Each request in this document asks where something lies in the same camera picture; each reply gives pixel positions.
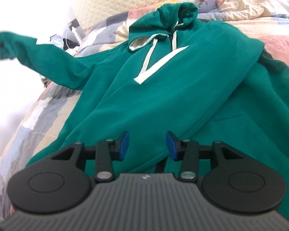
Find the green hooded sweatshirt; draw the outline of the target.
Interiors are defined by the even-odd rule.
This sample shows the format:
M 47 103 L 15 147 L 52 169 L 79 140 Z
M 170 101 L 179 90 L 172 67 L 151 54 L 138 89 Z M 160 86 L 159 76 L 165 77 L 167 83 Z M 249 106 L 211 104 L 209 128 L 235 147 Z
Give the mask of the green hooded sweatshirt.
M 289 219 L 289 67 L 260 40 L 221 21 L 198 19 L 193 3 L 167 4 L 129 27 L 114 49 L 73 57 L 51 44 L 0 32 L 0 59 L 81 91 L 57 139 L 33 165 L 77 141 L 87 146 L 130 134 L 115 174 L 145 173 L 169 160 L 167 131 L 207 145 L 221 140 L 279 172 Z

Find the clutter pile on nightstand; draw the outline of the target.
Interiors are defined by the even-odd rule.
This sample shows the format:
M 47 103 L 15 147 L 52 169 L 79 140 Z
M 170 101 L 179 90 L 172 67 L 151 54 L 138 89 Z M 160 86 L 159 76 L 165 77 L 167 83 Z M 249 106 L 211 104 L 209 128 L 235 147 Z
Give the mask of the clutter pile on nightstand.
M 67 24 L 67 28 L 62 35 L 55 34 L 50 37 L 49 43 L 57 46 L 64 51 L 69 51 L 70 49 L 77 49 L 85 34 L 82 30 L 77 19 L 73 19 Z

